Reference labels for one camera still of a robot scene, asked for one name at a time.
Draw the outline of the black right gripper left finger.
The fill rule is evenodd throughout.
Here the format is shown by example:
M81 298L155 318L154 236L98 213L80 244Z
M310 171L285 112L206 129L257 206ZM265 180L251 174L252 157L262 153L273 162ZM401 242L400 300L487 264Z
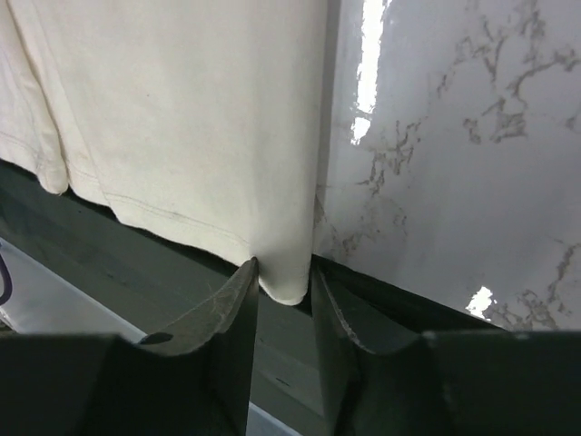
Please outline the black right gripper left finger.
M258 262L137 343L118 335L1 338L4 435L242 435Z

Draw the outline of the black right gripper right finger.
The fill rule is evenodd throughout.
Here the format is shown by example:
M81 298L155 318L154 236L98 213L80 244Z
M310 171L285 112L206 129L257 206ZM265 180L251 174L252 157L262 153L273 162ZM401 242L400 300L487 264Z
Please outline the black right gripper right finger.
M316 267L311 313L331 435L577 435L578 332L509 332Z

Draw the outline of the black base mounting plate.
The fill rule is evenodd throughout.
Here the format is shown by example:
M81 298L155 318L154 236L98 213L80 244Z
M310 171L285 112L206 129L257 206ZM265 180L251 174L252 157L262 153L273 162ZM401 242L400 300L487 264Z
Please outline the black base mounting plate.
M1 166L4 317L20 332L152 332L216 293L234 268L121 225L101 206L43 191ZM303 433L322 431L323 396L310 306L261 297L251 401Z

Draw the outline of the cream white t shirt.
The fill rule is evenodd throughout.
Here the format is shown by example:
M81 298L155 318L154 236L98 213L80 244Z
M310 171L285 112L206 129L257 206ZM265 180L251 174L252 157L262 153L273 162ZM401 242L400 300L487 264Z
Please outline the cream white t shirt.
M49 193L308 287L324 1L4 1L1 158Z

